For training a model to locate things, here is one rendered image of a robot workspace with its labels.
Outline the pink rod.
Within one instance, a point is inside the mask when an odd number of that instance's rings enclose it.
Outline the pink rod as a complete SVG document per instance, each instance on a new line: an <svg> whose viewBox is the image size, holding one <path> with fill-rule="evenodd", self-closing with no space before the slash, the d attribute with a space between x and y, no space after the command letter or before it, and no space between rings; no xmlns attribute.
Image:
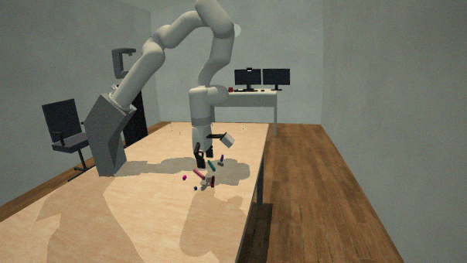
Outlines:
<svg viewBox="0 0 467 263"><path fill-rule="evenodd" d="M205 179L206 177L201 174L199 171L197 171L196 169L193 170L193 172L195 172L198 176L200 176L202 179Z"/></svg>

